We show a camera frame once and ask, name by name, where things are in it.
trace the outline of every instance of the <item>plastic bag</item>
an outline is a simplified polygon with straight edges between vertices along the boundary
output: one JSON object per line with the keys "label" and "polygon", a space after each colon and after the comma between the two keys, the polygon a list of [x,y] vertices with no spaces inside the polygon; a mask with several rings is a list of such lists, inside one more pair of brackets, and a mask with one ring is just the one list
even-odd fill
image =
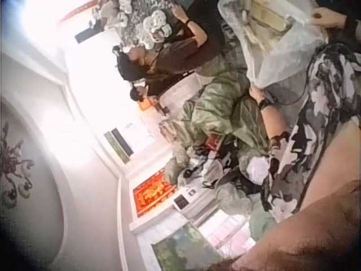
{"label": "plastic bag", "polygon": [[219,11],[241,42],[252,85],[265,88],[305,69],[315,49],[325,42],[318,28],[309,24],[314,8],[310,0],[271,0],[265,6],[295,22],[271,51],[252,45],[245,35],[242,11],[245,0],[219,0]]}

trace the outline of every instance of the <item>strap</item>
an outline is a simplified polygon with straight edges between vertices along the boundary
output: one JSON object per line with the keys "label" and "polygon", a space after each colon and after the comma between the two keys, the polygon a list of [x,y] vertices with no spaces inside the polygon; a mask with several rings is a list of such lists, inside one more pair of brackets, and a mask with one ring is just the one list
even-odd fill
{"label": "strap", "polygon": [[347,36],[354,38],[356,35],[356,28],[357,28],[357,21],[354,20],[352,17],[347,16],[344,32]]}

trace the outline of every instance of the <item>woman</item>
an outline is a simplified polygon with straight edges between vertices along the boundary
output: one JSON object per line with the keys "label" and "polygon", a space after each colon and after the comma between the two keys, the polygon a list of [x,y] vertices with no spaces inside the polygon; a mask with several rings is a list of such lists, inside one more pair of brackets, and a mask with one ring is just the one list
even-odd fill
{"label": "woman", "polygon": [[118,49],[118,70],[124,80],[133,82],[142,78],[160,79],[191,71],[221,52],[218,39],[208,36],[198,24],[188,18],[181,6],[174,6],[172,13],[194,36],[173,42],[159,53],[147,51],[140,46],[133,47],[127,54]]}

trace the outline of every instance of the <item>hand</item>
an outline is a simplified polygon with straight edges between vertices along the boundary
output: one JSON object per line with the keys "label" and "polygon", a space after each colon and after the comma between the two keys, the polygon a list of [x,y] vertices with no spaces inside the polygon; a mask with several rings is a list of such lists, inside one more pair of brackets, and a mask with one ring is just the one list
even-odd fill
{"label": "hand", "polygon": [[312,24],[324,28],[344,28],[346,16],[325,7],[315,8],[312,11]]}
{"label": "hand", "polygon": [[259,104],[261,101],[266,99],[262,89],[259,89],[256,86],[253,86],[249,89],[249,95],[256,100],[256,102]]}
{"label": "hand", "polygon": [[171,8],[171,11],[178,20],[180,20],[182,23],[185,23],[189,18],[187,14],[185,13],[184,9],[182,9],[181,6],[175,5]]}

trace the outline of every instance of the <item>framed painting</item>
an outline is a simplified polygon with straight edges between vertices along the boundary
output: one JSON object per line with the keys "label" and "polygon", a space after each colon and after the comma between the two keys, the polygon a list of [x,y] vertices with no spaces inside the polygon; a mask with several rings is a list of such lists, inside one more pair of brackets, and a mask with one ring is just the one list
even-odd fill
{"label": "framed painting", "polygon": [[162,271],[202,269],[223,260],[190,223],[162,241],[152,244],[152,248]]}
{"label": "framed painting", "polygon": [[164,169],[155,173],[133,190],[137,216],[141,217],[158,207],[176,191],[176,187],[164,180]]}

